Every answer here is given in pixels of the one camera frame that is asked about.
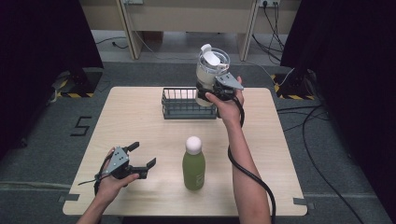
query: plastic bottle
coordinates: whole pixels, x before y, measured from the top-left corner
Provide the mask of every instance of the plastic bottle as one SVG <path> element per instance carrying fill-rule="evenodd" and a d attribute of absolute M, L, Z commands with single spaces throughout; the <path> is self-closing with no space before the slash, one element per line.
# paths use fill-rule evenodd
<path fill-rule="evenodd" d="M 200 138 L 192 136 L 187 139 L 182 166 L 186 188 L 200 189 L 205 183 L 205 157 Z"/>

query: black wire basket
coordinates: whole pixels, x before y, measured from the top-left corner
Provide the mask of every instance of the black wire basket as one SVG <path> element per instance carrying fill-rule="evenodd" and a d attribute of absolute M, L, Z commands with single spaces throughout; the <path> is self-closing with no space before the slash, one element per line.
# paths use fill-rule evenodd
<path fill-rule="evenodd" d="M 163 88 L 163 118 L 216 119 L 216 106 L 198 105 L 195 94 L 195 88 Z"/>

